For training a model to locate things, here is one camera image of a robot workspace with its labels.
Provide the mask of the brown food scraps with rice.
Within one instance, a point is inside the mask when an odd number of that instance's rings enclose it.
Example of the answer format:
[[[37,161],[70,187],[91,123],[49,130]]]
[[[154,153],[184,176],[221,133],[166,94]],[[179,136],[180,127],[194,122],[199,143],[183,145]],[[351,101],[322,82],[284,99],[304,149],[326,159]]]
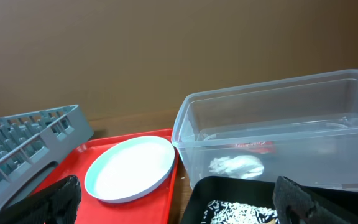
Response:
[[[276,210],[246,203],[213,200],[203,212],[201,224],[278,224]]]

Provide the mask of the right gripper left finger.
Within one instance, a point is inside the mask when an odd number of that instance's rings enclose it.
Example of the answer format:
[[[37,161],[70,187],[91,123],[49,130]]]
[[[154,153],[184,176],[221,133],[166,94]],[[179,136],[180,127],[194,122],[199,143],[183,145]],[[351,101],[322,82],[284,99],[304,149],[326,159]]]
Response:
[[[0,224],[74,224],[80,202],[80,181],[69,175],[0,210]]]

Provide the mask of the large light blue plate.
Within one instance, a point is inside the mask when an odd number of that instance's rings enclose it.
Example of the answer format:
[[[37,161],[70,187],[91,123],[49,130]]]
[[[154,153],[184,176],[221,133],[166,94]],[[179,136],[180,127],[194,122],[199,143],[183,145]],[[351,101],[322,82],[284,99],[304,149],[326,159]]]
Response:
[[[159,187],[175,163],[175,150],[165,138],[141,136],[102,153],[85,175],[85,189],[106,203],[137,200]]]

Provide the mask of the red snack wrapper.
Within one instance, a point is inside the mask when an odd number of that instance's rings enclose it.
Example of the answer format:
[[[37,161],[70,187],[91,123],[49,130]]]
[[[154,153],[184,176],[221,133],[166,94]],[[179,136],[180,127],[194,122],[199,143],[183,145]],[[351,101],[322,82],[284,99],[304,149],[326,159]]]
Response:
[[[231,144],[230,147],[254,154],[275,153],[275,145],[273,141],[258,141],[258,142],[248,142],[248,143],[241,143],[241,144]]]

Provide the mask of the white napkin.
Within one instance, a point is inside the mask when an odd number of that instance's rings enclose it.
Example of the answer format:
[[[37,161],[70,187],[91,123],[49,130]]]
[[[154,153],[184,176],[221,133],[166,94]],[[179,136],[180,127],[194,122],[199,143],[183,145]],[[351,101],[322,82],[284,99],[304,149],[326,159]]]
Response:
[[[264,172],[261,160],[251,155],[215,158],[208,168],[211,173],[237,179],[255,179]]]

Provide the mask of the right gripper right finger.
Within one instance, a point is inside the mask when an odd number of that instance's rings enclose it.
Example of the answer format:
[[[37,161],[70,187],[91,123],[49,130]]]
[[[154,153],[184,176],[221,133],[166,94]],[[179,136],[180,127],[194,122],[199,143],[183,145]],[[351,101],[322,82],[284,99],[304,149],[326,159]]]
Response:
[[[273,204],[281,224],[358,224],[358,216],[296,182],[280,176]]]

